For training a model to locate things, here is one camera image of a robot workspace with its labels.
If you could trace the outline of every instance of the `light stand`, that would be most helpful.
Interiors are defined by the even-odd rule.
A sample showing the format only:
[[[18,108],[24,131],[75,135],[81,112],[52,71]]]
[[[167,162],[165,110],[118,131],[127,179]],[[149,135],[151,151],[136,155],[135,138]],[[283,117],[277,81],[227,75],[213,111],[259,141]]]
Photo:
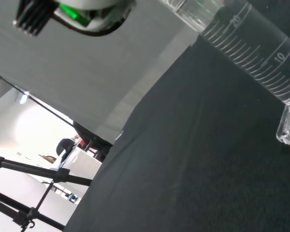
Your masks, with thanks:
[[[35,226],[34,219],[38,219],[40,221],[45,222],[46,224],[53,226],[59,230],[64,229],[64,225],[40,214],[38,212],[41,204],[43,203],[44,199],[46,198],[47,194],[51,190],[54,183],[59,182],[71,182],[79,185],[89,186],[91,183],[90,179],[77,177],[73,175],[69,175],[70,170],[65,168],[59,168],[57,171],[49,170],[45,168],[35,167],[19,162],[14,162],[11,160],[7,160],[4,157],[0,157],[0,168],[7,168],[23,173],[43,176],[46,178],[53,179],[53,181],[48,186],[46,192],[44,193],[43,197],[41,198],[40,202],[38,203],[37,207],[29,208],[23,205],[20,202],[13,200],[3,194],[0,193],[0,212],[4,213],[5,215],[9,216],[13,219],[17,225],[20,225],[22,228],[21,232],[24,232],[27,228],[33,228]]]

